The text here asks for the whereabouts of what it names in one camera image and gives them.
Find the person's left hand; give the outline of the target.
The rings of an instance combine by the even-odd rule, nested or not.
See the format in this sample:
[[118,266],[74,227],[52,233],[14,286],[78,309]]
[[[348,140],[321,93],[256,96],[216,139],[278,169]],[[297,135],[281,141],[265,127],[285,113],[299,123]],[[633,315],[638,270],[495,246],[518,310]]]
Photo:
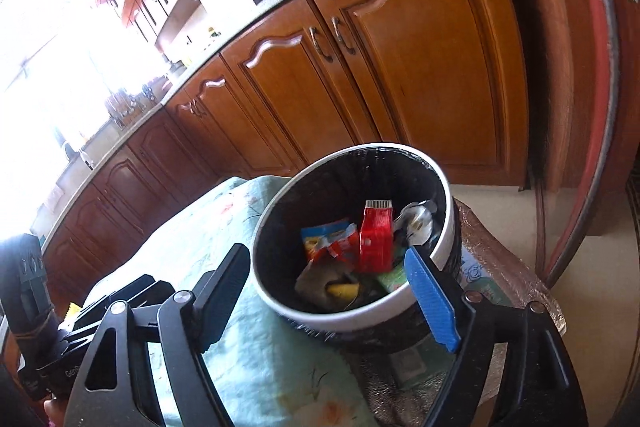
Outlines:
[[52,397],[43,401],[43,410],[48,417],[49,427],[64,426],[67,404],[67,400],[63,400],[57,397]]

